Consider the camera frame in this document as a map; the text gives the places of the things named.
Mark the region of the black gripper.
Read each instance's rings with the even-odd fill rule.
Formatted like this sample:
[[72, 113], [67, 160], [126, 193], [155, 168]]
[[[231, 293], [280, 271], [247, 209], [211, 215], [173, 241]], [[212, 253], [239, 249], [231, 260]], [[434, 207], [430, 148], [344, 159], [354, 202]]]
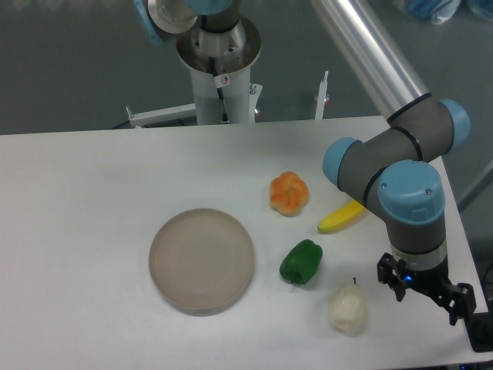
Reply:
[[395, 249], [393, 254], [384, 253], [377, 263], [377, 279], [394, 292], [398, 302], [402, 302], [407, 289], [429, 297], [446, 310], [451, 326], [459, 320], [470, 321], [477, 307], [470, 284], [449, 281], [446, 250], [406, 254]]

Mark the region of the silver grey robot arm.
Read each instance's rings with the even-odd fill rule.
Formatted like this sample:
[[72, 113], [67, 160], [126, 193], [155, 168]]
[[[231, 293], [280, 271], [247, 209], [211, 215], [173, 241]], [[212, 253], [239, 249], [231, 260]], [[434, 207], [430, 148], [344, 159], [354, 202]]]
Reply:
[[[176, 39], [191, 73], [198, 123], [252, 123], [250, 67], [260, 34], [237, 1], [137, 1], [154, 41]], [[367, 142], [335, 141], [325, 176], [385, 222], [392, 251], [377, 266], [379, 282], [398, 300], [407, 290], [443, 307], [451, 323], [475, 319], [471, 285], [448, 279], [445, 196], [431, 161], [468, 136], [467, 113], [436, 100], [364, 1], [315, 1], [314, 10], [388, 122]]]

